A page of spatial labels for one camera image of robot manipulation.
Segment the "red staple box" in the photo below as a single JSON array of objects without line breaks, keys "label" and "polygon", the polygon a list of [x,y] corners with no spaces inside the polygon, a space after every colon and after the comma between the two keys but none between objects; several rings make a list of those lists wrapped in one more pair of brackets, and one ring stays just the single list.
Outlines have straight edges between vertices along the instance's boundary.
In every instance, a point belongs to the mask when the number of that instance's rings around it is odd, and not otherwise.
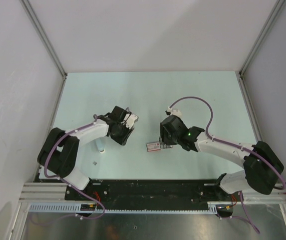
[{"label": "red staple box", "polygon": [[173,146],[166,145],[160,142],[151,142],[146,145],[146,148],[148,152],[155,152],[155,151],[160,151],[160,150],[165,150],[165,149],[172,149]]}]

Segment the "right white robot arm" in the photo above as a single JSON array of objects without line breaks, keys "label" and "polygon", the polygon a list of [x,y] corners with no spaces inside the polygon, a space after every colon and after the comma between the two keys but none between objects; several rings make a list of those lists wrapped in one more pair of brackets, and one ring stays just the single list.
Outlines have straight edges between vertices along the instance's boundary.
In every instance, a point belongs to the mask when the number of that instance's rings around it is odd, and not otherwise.
[{"label": "right white robot arm", "polygon": [[228,142],[210,135],[203,128],[188,128],[180,117],[170,115],[160,123],[159,141],[147,143],[146,148],[148,152],[155,152],[175,145],[188,152],[218,156],[242,168],[235,173],[223,173],[216,180],[213,194],[220,201],[247,189],[269,195],[284,170],[274,151],[263,141],[254,145]]}]

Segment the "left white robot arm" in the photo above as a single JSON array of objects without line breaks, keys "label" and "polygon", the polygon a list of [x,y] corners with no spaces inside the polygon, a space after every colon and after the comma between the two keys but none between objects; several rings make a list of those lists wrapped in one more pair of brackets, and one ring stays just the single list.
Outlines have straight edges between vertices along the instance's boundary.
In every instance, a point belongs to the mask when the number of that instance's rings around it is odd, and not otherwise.
[{"label": "left white robot arm", "polygon": [[93,194],[90,178],[76,166],[78,150],[92,141],[110,137],[124,146],[134,130],[138,116],[129,109],[115,106],[104,115],[94,115],[92,123],[66,131],[53,128],[42,146],[37,162],[44,167],[47,178],[59,178],[76,188],[76,195],[83,200]]}]

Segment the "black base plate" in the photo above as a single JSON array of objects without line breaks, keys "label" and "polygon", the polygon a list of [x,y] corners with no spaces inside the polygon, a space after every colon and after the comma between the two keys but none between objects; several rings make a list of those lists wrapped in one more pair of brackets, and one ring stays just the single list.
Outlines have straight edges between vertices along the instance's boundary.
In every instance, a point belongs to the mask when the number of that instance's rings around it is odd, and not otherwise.
[{"label": "black base plate", "polygon": [[238,192],[225,193],[215,179],[93,179],[82,193],[102,201],[116,197],[187,197],[200,202],[240,201]]}]

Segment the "aluminium front rail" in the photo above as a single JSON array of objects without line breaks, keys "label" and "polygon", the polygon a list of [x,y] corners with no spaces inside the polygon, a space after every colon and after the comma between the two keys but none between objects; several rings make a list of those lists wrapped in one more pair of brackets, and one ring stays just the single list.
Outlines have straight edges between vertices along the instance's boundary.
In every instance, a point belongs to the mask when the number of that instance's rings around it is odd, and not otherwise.
[{"label": "aluminium front rail", "polygon": [[20,201],[30,204],[32,212],[62,212],[91,214],[231,214],[242,203],[248,205],[286,204],[286,190],[275,188],[271,194],[263,195],[254,190],[244,190],[243,199],[238,202],[206,201],[200,202],[187,197],[116,197],[102,201],[85,193],[78,193],[65,183],[32,182],[26,183]]}]

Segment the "left aluminium corner post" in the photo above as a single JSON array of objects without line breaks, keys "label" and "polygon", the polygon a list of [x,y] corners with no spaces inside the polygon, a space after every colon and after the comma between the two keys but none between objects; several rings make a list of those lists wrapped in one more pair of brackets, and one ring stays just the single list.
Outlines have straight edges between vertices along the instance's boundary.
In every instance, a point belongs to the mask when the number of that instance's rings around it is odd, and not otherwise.
[{"label": "left aluminium corner post", "polygon": [[20,0],[20,3],[26,12],[28,18],[30,19],[31,24],[33,25],[36,33],[38,34],[41,42],[43,43],[49,57],[53,61],[54,65],[56,66],[58,72],[62,77],[65,77],[67,75],[66,71],[64,70],[64,67],[59,60],[59,57],[50,41],[48,38],[48,35],[44,29],[44,27],[41,24],[41,21],[39,20],[32,4],[30,3],[29,0]]}]

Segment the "aluminium corner post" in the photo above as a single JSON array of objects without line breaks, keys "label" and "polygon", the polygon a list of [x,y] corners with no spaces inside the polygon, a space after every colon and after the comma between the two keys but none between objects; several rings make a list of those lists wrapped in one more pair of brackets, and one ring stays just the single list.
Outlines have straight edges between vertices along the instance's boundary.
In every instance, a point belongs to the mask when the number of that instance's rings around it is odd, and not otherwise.
[{"label": "aluminium corner post", "polygon": [[262,29],[260,30],[249,54],[247,55],[242,67],[239,70],[239,75],[243,76],[248,68],[250,67],[251,63],[255,59],[256,55],[258,54],[260,48],[262,47],[264,41],[266,40],[268,34],[271,32],[273,26],[276,23],[276,20],[282,13],[284,7],[286,6],[286,0],[277,0],[269,13]]},{"label": "aluminium corner post", "polygon": [[41,24],[41,21],[39,20],[32,4],[30,3],[29,0],[20,0],[20,3],[26,12],[28,18],[30,19],[31,24],[33,25],[36,33],[38,34],[41,42],[43,43],[49,57],[53,61],[54,65],[56,66],[58,72],[62,77],[65,77],[67,75],[66,71],[64,70],[64,67],[59,60],[59,57],[50,41],[48,38],[48,35],[44,29],[44,27]]}]

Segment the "right aluminium corner post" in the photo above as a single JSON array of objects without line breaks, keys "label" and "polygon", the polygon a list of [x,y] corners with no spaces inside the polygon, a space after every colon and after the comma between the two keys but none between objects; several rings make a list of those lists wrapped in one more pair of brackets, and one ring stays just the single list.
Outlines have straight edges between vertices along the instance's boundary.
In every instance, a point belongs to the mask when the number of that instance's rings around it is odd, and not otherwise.
[{"label": "right aluminium corner post", "polygon": [[251,63],[255,59],[256,55],[258,54],[260,48],[262,47],[264,41],[266,40],[268,34],[271,32],[273,26],[276,23],[276,20],[282,13],[284,7],[286,6],[286,0],[277,0],[269,13],[262,29],[260,30],[249,54],[247,55],[242,67],[239,70],[239,75],[243,76],[248,68],[250,67]]}]

